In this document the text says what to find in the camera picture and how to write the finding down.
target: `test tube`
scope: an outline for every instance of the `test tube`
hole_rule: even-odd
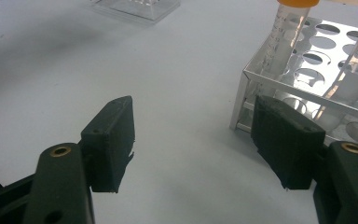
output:
[[[342,66],[336,81],[324,97],[345,105],[352,105],[358,100],[358,40]],[[339,125],[344,117],[344,113],[325,107],[318,112],[315,122],[326,131],[331,131]]]
[[[319,0],[278,0],[280,3],[272,31],[268,37],[265,57],[261,64],[260,75],[271,79],[279,79],[284,74],[293,49],[301,34],[301,29],[310,12]],[[248,99],[252,102],[256,94],[273,96],[272,88],[250,86],[252,92]]]

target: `silver test tube rack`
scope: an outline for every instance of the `silver test tube rack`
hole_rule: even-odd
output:
[[[255,82],[261,88],[268,86],[276,89],[275,98],[283,100],[309,119],[314,118],[321,106],[344,112],[347,115],[334,130],[327,132],[324,142],[327,145],[337,140],[358,143],[358,101],[345,105],[323,97],[351,53],[358,37],[358,28],[307,18],[301,33],[285,74],[276,80],[259,74],[267,40],[246,65],[241,75],[230,128],[251,131],[254,105],[247,101],[251,94],[247,88],[251,88],[249,84]]]

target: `orange lid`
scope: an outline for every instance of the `orange lid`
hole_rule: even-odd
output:
[[[278,0],[281,4],[288,7],[314,7],[319,0]]]

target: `white table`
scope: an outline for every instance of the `white table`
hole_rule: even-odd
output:
[[[286,191],[248,133],[228,128],[241,70],[273,0],[183,0],[155,25],[86,0],[0,0],[0,182],[77,142],[102,107],[133,97],[135,157],[119,194],[93,193],[97,223],[317,223],[312,191]],[[312,17],[358,26],[358,7]]]

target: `tube cap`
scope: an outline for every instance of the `tube cap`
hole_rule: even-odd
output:
[[[319,0],[278,0],[279,3],[287,7],[314,7]]]

